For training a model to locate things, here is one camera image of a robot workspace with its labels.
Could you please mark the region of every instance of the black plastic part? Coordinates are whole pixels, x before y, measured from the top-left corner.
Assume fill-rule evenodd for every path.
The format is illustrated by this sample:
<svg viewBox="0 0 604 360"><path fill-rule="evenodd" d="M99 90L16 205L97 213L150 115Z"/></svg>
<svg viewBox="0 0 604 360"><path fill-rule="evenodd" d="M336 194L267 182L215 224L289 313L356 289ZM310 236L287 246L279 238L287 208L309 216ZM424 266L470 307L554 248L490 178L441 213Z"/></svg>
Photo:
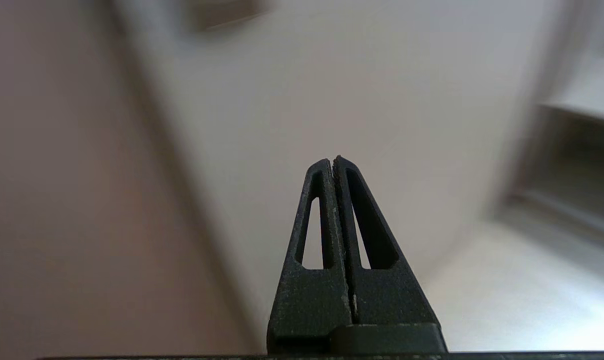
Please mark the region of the black plastic part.
<svg viewBox="0 0 604 360"><path fill-rule="evenodd" d="M349 325L331 333L331 353L340 355L446 353L434 323Z"/></svg>
<svg viewBox="0 0 604 360"><path fill-rule="evenodd" d="M296 355L235 355L235 356L108 356L108 357L46 357L41 360L604 360L604 351L574 352L451 352L403 353L402 355L364 356L296 356Z"/></svg>
<svg viewBox="0 0 604 360"><path fill-rule="evenodd" d="M302 266L311 202L320 200L324 269ZM306 172L267 329L270 354L322 354L329 333L352 323L336 195L327 159Z"/></svg>
<svg viewBox="0 0 604 360"><path fill-rule="evenodd" d="M320 270L302 267L315 198L320 198ZM354 212L371 269L360 263ZM267 349L270 354L447 351L440 323L367 183L343 157L332 167L326 159L316 162L306 173L268 323Z"/></svg>

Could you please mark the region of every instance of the brown wall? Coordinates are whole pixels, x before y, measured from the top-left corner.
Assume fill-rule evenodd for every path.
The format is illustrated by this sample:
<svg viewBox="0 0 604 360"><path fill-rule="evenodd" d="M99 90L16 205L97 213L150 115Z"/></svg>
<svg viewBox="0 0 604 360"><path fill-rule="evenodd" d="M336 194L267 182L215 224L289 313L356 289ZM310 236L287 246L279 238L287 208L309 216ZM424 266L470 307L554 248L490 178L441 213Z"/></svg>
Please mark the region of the brown wall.
<svg viewBox="0 0 604 360"><path fill-rule="evenodd" d="M0 1L0 359L251 352L84 6Z"/></svg>

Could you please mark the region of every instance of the shelf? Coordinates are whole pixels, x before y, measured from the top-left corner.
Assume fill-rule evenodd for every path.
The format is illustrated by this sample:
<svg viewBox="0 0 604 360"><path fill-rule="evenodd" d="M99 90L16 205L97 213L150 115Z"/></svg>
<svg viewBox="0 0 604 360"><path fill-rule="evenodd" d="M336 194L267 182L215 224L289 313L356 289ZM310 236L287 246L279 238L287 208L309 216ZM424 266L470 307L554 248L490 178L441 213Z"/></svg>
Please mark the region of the shelf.
<svg viewBox="0 0 604 360"><path fill-rule="evenodd" d="M604 159L568 157L552 164L522 194L574 221L604 233Z"/></svg>
<svg viewBox="0 0 604 360"><path fill-rule="evenodd" d="M604 120L604 57L581 71L565 91L544 105Z"/></svg>

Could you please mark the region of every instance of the white floor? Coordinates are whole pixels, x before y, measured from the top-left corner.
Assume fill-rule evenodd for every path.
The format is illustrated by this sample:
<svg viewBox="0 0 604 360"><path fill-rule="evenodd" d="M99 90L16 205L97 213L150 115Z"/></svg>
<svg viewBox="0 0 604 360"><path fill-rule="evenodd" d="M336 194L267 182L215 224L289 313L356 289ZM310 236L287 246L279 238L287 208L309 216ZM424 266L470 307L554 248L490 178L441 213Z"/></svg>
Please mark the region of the white floor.
<svg viewBox="0 0 604 360"><path fill-rule="evenodd" d="M518 227L481 225L423 282L449 350L604 350L604 246L537 214L507 219Z"/></svg>

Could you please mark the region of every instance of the white wall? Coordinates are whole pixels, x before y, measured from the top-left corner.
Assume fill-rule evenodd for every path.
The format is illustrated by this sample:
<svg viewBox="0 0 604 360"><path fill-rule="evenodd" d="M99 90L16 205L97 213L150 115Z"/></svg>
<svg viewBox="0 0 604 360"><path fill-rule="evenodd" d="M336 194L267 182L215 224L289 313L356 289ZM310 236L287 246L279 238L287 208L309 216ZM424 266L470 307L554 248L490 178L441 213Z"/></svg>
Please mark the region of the white wall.
<svg viewBox="0 0 604 360"><path fill-rule="evenodd" d="M558 0L281 0L188 30L123 2L226 260L266 327L305 171L359 165L420 280L505 175Z"/></svg>

